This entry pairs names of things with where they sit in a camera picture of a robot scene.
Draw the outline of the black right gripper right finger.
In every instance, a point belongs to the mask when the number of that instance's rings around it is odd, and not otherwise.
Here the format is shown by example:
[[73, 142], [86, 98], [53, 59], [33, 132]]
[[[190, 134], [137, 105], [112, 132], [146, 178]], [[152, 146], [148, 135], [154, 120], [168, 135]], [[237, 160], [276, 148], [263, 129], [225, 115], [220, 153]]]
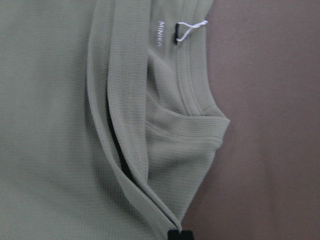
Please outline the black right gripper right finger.
[[182, 230], [181, 240], [194, 240], [194, 234], [192, 230]]

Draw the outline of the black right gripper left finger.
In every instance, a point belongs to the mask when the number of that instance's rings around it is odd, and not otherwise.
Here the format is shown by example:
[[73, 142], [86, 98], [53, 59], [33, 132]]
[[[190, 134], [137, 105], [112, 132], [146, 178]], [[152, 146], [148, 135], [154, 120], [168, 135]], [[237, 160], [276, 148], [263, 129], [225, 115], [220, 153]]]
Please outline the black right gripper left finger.
[[167, 239], [168, 240], [180, 240], [181, 239], [181, 234], [180, 234], [179, 230], [170, 229], [167, 232]]

